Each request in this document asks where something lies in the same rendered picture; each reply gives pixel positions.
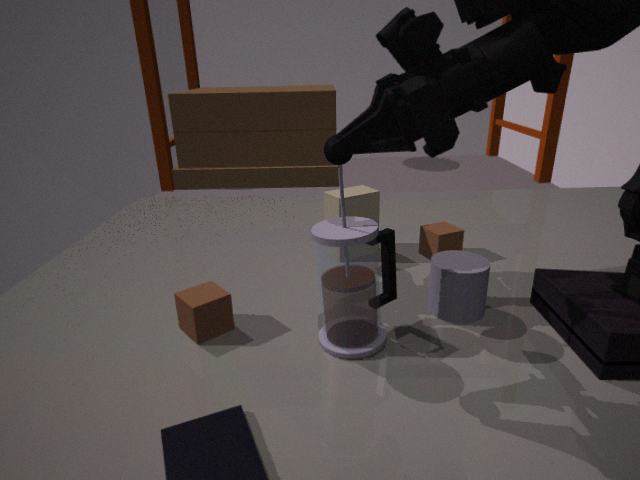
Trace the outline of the glass french press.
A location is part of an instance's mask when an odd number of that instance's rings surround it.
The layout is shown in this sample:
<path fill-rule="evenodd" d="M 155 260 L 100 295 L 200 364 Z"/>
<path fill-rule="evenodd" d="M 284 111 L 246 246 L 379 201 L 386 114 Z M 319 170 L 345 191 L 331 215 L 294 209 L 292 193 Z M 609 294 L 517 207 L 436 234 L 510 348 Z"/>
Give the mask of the glass french press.
<path fill-rule="evenodd" d="M 315 224 L 314 241 L 322 328 L 319 343 L 327 353 L 359 358 L 380 350 L 386 342 L 380 307 L 397 298 L 395 230 L 378 231 L 374 220 L 345 217 L 342 165 L 352 155 L 336 156 L 324 145 L 326 159 L 338 165 L 342 217 Z M 379 294 L 377 244 L 381 243 L 382 287 Z"/>

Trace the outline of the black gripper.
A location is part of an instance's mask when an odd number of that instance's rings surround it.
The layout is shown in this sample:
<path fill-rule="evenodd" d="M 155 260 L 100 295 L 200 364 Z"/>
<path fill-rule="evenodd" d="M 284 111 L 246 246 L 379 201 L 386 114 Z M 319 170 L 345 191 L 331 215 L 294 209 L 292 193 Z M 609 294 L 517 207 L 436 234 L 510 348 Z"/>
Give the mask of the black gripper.
<path fill-rule="evenodd" d="M 424 153 L 437 157 L 454 147 L 459 129 L 454 118 L 488 108 L 494 84 L 489 67 L 472 42 L 443 56 L 456 56 L 454 65 L 436 79 L 415 76 L 404 83 L 400 75 L 376 80 L 371 103 L 337 135 L 331 145 L 336 156 L 415 152 L 423 138 Z M 406 81 L 407 80 L 407 81 Z"/>

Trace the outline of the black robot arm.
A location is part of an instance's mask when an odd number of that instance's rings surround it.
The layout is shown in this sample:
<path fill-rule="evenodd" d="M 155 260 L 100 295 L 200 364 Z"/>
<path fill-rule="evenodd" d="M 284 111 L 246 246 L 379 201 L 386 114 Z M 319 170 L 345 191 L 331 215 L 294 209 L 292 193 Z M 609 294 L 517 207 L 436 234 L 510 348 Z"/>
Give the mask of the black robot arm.
<path fill-rule="evenodd" d="M 534 92 L 555 94 L 567 66 L 554 55 L 610 47 L 640 26 L 640 0 L 454 0 L 462 23 L 484 28 L 508 14 L 512 20 L 471 41 L 483 55 L 494 97 L 531 82 Z M 454 65 L 436 44 L 444 24 L 435 12 L 401 10 L 376 35 L 409 79 L 436 79 Z M 416 73 L 417 72 L 417 73 Z M 618 206 L 625 237 L 640 242 L 640 164 L 621 186 Z M 640 244 L 628 259 L 622 284 L 610 289 L 640 304 Z"/>

